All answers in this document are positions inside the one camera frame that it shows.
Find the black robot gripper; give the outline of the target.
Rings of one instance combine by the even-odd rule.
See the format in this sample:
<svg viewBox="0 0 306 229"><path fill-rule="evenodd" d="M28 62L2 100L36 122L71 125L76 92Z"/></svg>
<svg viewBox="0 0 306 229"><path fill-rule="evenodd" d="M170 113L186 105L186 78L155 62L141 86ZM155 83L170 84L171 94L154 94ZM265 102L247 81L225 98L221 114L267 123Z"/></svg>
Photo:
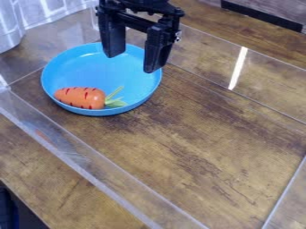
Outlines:
<svg viewBox="0 0 306 229"><path fill-rule="evenodd" d="M126 28L147 32L143 70L153 73L165 67L173 45L179 40L185 11L169 0L99 0L98 27L106 56L126 51Z"/></svg>

